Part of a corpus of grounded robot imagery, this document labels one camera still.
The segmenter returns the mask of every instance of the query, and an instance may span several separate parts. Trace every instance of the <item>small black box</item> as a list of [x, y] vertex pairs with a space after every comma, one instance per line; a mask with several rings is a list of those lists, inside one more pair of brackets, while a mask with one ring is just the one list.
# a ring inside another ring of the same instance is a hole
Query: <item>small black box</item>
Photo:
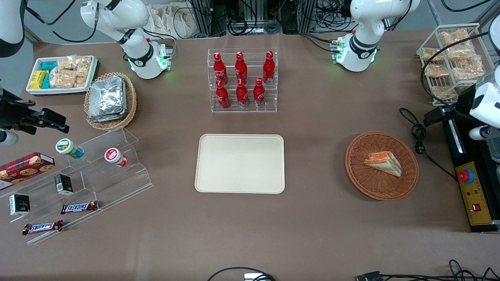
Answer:
[[57, 193], [61, 195], [72, 195], [73, 186], [71, 185], [71, 178], [67, 175], [58, 174], [55, 176], [55, 187], [57, 188]]
[[27, 215], [30, 212], [30, 198], [28, 195], [12, 194], [8, 198], [10, 215]]

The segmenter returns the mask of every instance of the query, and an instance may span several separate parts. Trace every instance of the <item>sandwich slice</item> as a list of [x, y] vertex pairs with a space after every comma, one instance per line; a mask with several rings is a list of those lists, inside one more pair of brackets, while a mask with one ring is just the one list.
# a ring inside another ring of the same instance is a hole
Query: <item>sandwich slice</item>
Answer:
[[390, 151], [368, 154], [364, 164], [396, 177], [401, 177], [401, 164]]

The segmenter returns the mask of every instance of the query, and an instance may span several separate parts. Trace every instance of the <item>brown table surface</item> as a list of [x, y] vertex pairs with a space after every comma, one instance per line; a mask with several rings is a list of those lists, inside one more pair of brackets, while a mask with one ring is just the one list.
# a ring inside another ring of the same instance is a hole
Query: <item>brown table surface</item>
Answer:
[[[37, 245], [0, 214], [3, 280], [204, 281], [232, 266], [254, 267], [282, 281], [353, 280], [359, 274], [447, 274], [457, 259], [474, 272], [500, 264], [498, 236], [468, 233], [458, 185], [417, 155], [414, 191], [394, 202], [375, 201], [349, 180], [344, 154], [367, 131], [394, 134], [414, 146], [398, 109], [421, 120], [431, 110], [419, 82], [415, 51], [430, 30], [387, 32], [364, 72], [332, 64], [330, 55], [298, 35], [224, 36], [180, 40], [172, 70], [138, 78], [116, 43], [34, 44], [34, 56], [94, 55], [99, 74], [122, 72], [137, 91], [127, 127], [139, 138], [139, 160], [154, 187]], [[337, 34], [325, 34], [336, 38]], [[207, 90], [209, 48], [279, 50], [278, 112], [212, 114]], [[20, 133], [1, 149], [0, 163], [33, 151], [54, 155], [68, 136], [77, 143], [103, 132], [85, 121], [84, 97], [25, 99], [67, 117], [68, 135], [39, 129]], [[285, 142], [286, 188], [278, 195], [195, 190], [198, 142], [206, 133], [279, 134]], [[425, 146], [452, 170], [443, 127], [428, 128]], [[242, 272], [217, 280], [242, 280]]]

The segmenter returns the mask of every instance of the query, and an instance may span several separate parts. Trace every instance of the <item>red button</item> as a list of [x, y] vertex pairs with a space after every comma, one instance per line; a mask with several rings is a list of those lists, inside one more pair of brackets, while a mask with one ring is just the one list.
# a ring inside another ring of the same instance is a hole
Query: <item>red button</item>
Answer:
[[471, 179], [471, 175], [468, 172], [464, 171], [464, 170], [463, 171], [459, 171], [458, 172], [458, 179], [460, 181], [462, 181], [462, 182], [465, 183], [466, 181], [468, 181], [468, 180]]

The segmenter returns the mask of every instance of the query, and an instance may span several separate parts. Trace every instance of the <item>wicker basket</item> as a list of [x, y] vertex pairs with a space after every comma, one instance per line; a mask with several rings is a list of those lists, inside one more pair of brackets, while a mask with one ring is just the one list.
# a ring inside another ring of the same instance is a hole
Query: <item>wicker basket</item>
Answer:
[[[136, 89], [134, 88], [134, 85], [132, 85], [132, 82], [130, 79], [123, 73], [116, 73], [116, 72], [111, 72], [111, 73], [106, 73], [102, 76], [99, 76], [97, 80], [104, 80], [108, 79], [111, 76], [120, 76], [125, 80], [125, 94], [126, 94], [126, 108], [128, 111], [127, 116], [124, 119], [117, 119], [117, 120], [111, 120], [111, 121], [105, 121], [105, 122], [94, 122], [87, 118], [87, 123], [89, 123], [92, 127], [104, 131], [112, 131], [118, 127], [125, 127], [127, 126], [132, 119], [134, 118], [134, 115], [136, 114], [136, 108], [137, 108], [137, 96], [136, 96]], [[83, 104], [83, 110], [89, 115], [89, 96], [90, 96], [90, 91], [91, 89], [87, 89], [87, 93], [85, 94], [85, 103]]]
[[[383, 151], [391, 151], [399, 160], [401, 177], [363, 164], [369, 153]], [[406, 197], [419, 179], [419, 165], [412, 150], [399, 138], [381, 131], [360, 134], [352, 140], [345, 152], [345, 168], [361, 192], [383, 201]]]

